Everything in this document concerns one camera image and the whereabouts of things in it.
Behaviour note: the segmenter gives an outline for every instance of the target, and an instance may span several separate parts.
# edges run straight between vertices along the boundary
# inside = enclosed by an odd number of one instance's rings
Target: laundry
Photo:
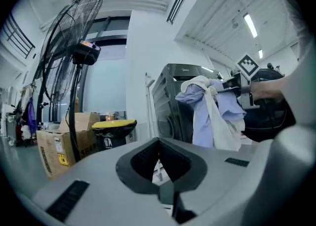
[[[28,109],[28,104],[30,101],[30,98],[33,95],[33,90],[32,86],[25,86],[21,90],[21,110],[22,113],[24,113]]]
[[[35,110],[33,106],[33,97],[30,98],[29,108],[28,108],[28,126],[32,135],[35,135],[37,130],[37,123],[35,117]]]
[[[246,112],[237,103],[233,92],[217,93],[216,88],[221,83],[197,76],[182,83],[176,100],[194,108],[194,145],[238,151]]]

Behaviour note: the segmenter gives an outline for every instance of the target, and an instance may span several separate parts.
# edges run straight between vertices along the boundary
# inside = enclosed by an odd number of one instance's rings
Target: standing fan
[[[73,0],[50,26],[42,50],[44,92],[51,103],[60,102],[69,90],[69,130],[75,160],[80,160],[75,129],[75,100],[82,65],[96,62],[100,47],[84,41],[102,0]]]

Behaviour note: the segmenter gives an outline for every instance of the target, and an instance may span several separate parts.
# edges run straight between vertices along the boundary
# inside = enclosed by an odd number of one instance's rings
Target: white cloth
[[[217,94],[217,91],[213,86],[209,86],[208,78],[204,76],[197,76],[189,81],[183,82],[181,85],[181,92],[185,93],[187,87],[192,84],[197,85],[204,90],[204,99],[206,101],[208,114],[213,128],[214,147],[223,150],[239,151],[241,141],[240,131],[238,130],[242,128],[242,123],[244,127],[244,121],[225,122],[225,120],[221,117],[213,98]]]
[[[31,132],[30,132],[30,128],[29,128],[28,125],[22,126],[21,131],[22,131],[22,139],[23,140],[32,138],[32,135],[31,135]]]

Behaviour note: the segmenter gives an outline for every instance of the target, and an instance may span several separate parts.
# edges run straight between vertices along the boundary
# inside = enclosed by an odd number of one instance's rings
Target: gray plastic surface
[[[229,157],[249,161],[256,147],[264,147],[264,144],[244,145],[239,152],[233,152],[206,149],[172,139],[168,141],[199,155],[208,165],[207,174],[200,186],[181,194],[186,209],[198,215],[218,203],[247,170],[224,161]],[[65,220],[67,225],[176,225],[156,195],[136,194],[117,176],[118,159],[143,144],[130,143],[85,158],[44,186],[33,201],[45,210],[73,181],[83,180],[90,183],[90,186]]]

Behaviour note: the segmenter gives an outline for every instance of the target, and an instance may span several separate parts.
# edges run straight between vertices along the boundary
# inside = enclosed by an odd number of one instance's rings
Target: cardboard box
[[[100,115],[75,113],[75,121],[78,149],[82,159],[97,152],[92,125],[100,121]],[[65,118],[60,123],[59,129],[37,131],[36,135],[39,154],[48,177],[53,179],[76,163]]]

